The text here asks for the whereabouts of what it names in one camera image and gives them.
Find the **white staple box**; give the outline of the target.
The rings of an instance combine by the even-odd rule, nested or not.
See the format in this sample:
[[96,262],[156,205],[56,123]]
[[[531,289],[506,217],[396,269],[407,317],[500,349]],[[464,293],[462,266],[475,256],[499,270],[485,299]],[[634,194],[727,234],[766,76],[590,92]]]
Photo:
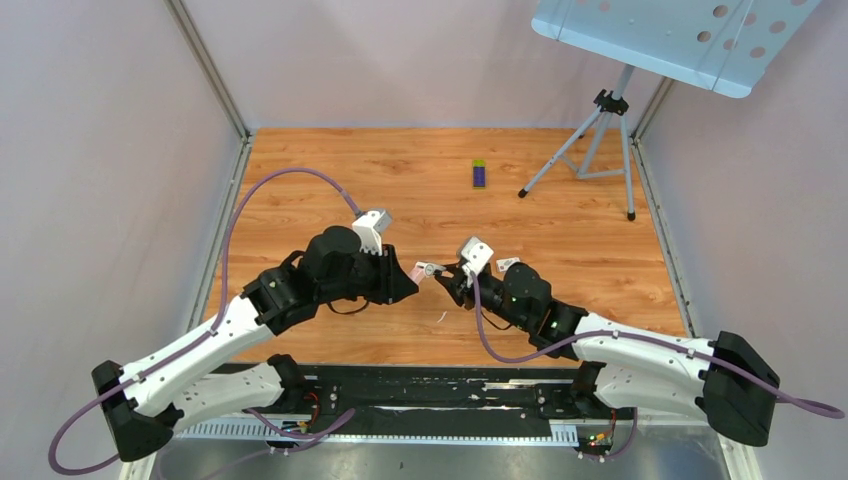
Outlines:
[[519,257],[510,257],[496,260],[496,267],[500,273],[505,273],[511,266],[520,263]]

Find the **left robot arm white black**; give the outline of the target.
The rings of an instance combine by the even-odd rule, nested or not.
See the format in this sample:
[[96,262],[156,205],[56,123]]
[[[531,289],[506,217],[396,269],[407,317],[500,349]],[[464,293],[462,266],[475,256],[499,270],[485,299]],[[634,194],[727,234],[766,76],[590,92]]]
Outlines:
[[322,305],[357,299],[391,305],[418,291],[393,246],[371,253],[352,229],[325,229],[305,250],[292,252],[248,283],[224,315],[143,359],[126,365],[105,361],[93,370],[99,393],[125,387],[102,405],[119,459],[142,459],[176,433],[236,411],[298,411],[310,395],[289,355],[275,354],[235,374],[211,373],[242,351],[314,318]]

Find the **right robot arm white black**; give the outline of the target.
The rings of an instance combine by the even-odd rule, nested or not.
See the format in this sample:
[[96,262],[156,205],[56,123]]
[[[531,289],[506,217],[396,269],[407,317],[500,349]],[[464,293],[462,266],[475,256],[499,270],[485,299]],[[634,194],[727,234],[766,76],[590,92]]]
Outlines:
[[608,407],[664,411],[705,421],[742,444],[768,443],[780,379],[744,337],[674,337],[617,323],[556,299],[551,284],[524,263],[503,278],[490,267],[476,276],[457,264],[426,271],[457,305],[499,317],[547,356],[579,361],[570,393],[580,415],[596,417]]

